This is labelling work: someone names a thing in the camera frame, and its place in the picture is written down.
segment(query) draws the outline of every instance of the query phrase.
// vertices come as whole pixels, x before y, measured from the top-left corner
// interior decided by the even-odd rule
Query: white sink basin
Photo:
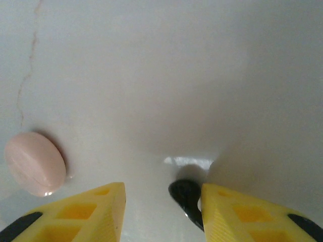
[[[216,160],[204,181],[323,226],[322,22],[321,0],[2,0],[0,150],[43,133],[68,178],[33,197],[0,159],[0,225],[121,181],[121,242],[204,241],[168,185]]]

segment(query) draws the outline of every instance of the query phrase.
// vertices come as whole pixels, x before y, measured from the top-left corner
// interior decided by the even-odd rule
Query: soap bar
[[[5,147],[5,159],[19,185],[35,196],[51,195],[64,183],[64,160],[43,135],[28,132],[14,136]]]

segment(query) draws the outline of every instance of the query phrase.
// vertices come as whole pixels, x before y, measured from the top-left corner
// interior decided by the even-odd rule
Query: black rubber pad
[[[35,222],[42,215],[41,212],[34,212],[23,217],[18,218],[15,222],[10,224],[0,232],[0,242],[11,242],[25,229],[27,229],[33,222]]]
[[[288,217],[317,242],[323,242],[323,229],[312,220],[296,214],[288,214]]]

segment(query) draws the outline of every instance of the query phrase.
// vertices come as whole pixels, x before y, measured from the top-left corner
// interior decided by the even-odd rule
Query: crack
[[[34,59],[35,59],[35,51],[36,51],[36,46],[38,43],[38,29],[39,29],[39,23],[38,23],[38,18],[39,18],[39,11],[41,8],[41,5],[43,3],[43,0],[39,0],[36,8],[34,9],[34,32],[33,32],[33,39],[31,42],[31,53],[29,55],[28,59],[28,65],[29,65],[29,71],[28,73],[23,77],[22,82],[20,83],[18,94],[17,94],[17,109],[20,113],[20,128],[24,125],[24,111],[22,108],[22,103],[21,103],[21,96],[22,96],[22,91],[24,89],[24,86],[26,85],[26,82],[31,79],[32,74],[34,72]]]

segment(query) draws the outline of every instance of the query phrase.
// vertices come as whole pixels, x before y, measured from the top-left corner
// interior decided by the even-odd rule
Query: pink soap bar
[[[43,135],[29,132],[14,136],[5,147],[5,159],[15,180],[35,196],[51,195],[64,183],[63,158]]]

